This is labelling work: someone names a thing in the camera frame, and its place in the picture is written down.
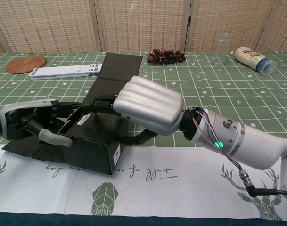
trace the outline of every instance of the white sticker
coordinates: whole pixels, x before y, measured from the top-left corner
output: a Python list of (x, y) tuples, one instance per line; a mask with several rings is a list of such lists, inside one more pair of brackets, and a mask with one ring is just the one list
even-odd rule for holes
[(120, 157), (120, 145), (118, 146), (117, 150), (115, 151), (115, 153), (113, 155), (114, 167), (116, 166), (119, 157)]
[(90, 117), (91, 114), (84, 115), (82, 119), (79, 120), (77, 125), (83, 125), (84, 122)]

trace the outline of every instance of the green led light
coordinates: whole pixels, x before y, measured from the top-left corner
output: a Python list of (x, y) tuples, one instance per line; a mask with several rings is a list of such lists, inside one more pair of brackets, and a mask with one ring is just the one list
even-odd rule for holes
[(224, 144), (223, 144), (222, 141), (220, 141), (220, 144), (219, 144), (218, 142), (215, 142), (214, 144), (216, 145), (217, 148), (222, 148), (222, 147), (224, 147)]

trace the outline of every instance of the mayonnaise bottle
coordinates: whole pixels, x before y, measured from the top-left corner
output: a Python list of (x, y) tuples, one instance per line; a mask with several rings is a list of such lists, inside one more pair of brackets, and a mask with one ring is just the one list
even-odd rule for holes
[(235, 59), (246, 64), (254, 70), (257, 70), (262, 75), (269, 75), (276, 69), (277, 63), (267, 59), (247, 47), (240, 47), (235, 52)]

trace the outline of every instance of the bottle cap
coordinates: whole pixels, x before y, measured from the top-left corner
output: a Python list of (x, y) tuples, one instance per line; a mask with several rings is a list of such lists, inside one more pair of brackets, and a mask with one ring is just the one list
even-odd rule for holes
[(262, 74), (262, 75), (269, 75), (271, 73), (273, 73), (276, 69), (277, 63), (273, 60), (266, 60), (263, 61), (262, 64), (260, 65), (260, 67), (258, 67), (258, 71)]

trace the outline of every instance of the rattan coaster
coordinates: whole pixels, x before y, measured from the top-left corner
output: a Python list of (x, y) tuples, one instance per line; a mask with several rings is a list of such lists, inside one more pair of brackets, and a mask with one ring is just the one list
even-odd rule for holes
[(32, 72), (34, 68), (43, 67), (46, 61), (43, 56), (26, 56), (9, 63), (6, 66), (6, 71), (13, 74)]

